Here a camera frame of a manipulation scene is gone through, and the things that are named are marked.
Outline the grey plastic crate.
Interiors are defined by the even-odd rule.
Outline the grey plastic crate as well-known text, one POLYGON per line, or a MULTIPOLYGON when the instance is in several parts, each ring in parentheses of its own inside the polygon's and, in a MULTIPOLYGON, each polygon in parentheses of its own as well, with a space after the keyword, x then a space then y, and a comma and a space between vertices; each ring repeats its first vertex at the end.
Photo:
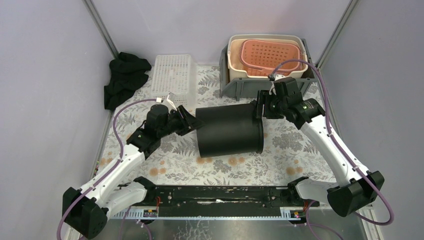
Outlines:
MULTIPOLYGON (((233 78, 230 79, 230 70, 228 67, 228 45, 226 45, 220 54, 219 67, 220 67, 220 80, 219 80, 219 96, 234 98, 236 101, 240 99, 256 98, 258 91, 269 90, 272 82, 267 77, 265 78, 233 78)), ((300 78, 296 79, 300 92, 305 95, 306 91, 312 83, 316 83, 318 77, 314 72, 308 68, 300 78)))

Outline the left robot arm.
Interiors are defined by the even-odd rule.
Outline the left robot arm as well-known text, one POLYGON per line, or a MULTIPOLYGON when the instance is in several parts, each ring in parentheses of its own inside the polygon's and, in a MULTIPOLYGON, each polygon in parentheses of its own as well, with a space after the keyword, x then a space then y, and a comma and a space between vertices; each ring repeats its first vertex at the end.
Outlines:
POLYGON ((152 204, 155 192, 138 182, 116 190, 118 184, 141 165, 161 145, 161 140, 172 134, 184 136, 198 130, 204 123, 190 114, 182 105, 169 109, 155 104, 147 112, 142 125, 133 132, 119 155, 100 173, 79 189, 70 187, 62 197, 63 224, 78 231, 87 239, 97 236, 108 220, 123 209, 141 203, 152 204))

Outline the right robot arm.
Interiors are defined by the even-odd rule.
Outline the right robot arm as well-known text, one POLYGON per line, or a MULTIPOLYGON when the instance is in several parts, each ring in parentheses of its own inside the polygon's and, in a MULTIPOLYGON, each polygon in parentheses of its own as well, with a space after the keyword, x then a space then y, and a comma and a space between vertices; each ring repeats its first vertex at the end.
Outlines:
POLYGON ((256 117, 286 119, 315 145, 329 165, 335 182, 300 177, 289 183, 287 201, 293 206, 305 200, 325 203, 346 217, 374 202, 385 178, 362 164, 327 122, 324 108, 314 98, 303 99, 296 80, 283 77, 269 90, 260 90, 256 99, 256 117))

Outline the cream plastic tub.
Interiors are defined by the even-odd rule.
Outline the cream plastic tub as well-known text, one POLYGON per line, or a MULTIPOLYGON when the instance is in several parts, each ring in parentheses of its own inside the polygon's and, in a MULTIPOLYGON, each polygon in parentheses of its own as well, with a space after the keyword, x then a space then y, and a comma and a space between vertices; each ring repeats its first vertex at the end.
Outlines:
MULTIPOLYGON (((254 40, 264 40, 277 43, 292 43, 296 44, 301 51, 303 52, 303 61, 308 60, 308 53, 306 50, 306 45, 301 41, 301 39, 294 35, 282 35, 282 34, 237 34, 230 38, 228 42, 228 68, 230 79, 234 78, 265 78, 267 76, 249 76, 244 70, 240 62, 240 47, 245 40, 254 39, 254 40)), ((298 62, 298 60, 293 59, 293 62, 285 63, 283 66, 279 67, 277 74, 289 76, 293 78, 299 78, 303 73, 308 69, 308 66, 304 63, 298 62)))

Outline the large black cylindrical container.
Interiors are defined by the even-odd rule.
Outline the large black cylindrical container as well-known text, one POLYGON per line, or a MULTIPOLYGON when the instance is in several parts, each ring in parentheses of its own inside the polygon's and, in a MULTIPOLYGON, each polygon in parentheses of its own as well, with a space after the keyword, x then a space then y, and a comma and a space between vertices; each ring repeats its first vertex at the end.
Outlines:
POLYGON ((202 158, 257 153, 264 149, 264 127, 256 118, 257 102, 202 107, 195 117, 204 122, 196 130, 199 155, 202 158))

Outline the white perforated plastic basket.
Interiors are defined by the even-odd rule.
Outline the white perforated plastic basket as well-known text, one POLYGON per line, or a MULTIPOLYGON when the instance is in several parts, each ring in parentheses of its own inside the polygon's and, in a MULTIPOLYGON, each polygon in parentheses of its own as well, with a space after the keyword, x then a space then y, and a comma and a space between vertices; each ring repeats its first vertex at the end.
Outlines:
POLYGON ((176 106, 192 110, 197 105, 198 65, 189 54, 157 55, 150 95, 164 99, 169 93, 176 106))

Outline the pink perforated basket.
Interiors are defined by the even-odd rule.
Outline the pink perforated basket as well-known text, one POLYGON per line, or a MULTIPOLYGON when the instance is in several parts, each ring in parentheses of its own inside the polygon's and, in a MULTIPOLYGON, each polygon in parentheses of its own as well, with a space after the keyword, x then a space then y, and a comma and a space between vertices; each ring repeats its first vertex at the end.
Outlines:
POLYGON ((280 63, 293 59, 304 59, 295 43, 248 39, 239 50, 239 60, 249 76, 268 76, 280 63))

